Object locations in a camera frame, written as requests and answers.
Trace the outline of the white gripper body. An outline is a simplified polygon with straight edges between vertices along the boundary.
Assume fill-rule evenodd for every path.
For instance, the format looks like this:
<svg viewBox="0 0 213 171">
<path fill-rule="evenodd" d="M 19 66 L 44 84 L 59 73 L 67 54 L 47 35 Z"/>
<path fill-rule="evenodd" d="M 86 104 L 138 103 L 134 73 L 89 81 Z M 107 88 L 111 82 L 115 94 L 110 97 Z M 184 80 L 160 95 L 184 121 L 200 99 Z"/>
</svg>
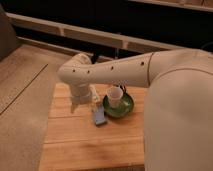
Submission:
<svg viewBox="0 0 213 171">
<path fill-rule="evenodd" d="M 89 84 L 70 85 L 69 88 L 73 104 L 82 105 L 92 101 L 92 92 Z"/>
</svg>

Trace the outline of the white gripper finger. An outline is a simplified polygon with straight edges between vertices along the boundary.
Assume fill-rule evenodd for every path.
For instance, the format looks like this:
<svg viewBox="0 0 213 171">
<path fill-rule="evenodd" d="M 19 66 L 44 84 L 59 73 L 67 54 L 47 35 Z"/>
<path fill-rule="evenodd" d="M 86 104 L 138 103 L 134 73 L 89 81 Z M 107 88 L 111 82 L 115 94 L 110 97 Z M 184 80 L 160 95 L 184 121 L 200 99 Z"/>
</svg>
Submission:
<svg viewBox="0 0 213 171">
<path fill-rule="evenodd" d="M 70 112 L 74 113 L 75 109 L 76 109 L 76 105 L 75 104 L 71 104 Z"/>
</svg>

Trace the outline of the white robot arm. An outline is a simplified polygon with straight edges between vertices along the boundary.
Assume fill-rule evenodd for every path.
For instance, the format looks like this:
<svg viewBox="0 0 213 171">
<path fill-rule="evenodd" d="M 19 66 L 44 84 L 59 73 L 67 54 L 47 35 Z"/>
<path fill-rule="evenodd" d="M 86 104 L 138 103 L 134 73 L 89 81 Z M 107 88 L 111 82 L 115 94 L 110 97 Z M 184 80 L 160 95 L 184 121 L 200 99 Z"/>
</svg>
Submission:
<svg viewBox="0 0 213 171">
<path fill-rule="evenodd" d="M 213 54 L 178 49 L 92 64 L 84 54 L 64 63 L 59 78 L 75 103 L 88 85 L 144 87 L 145 171 L 213 171 Z"/>
</svg>

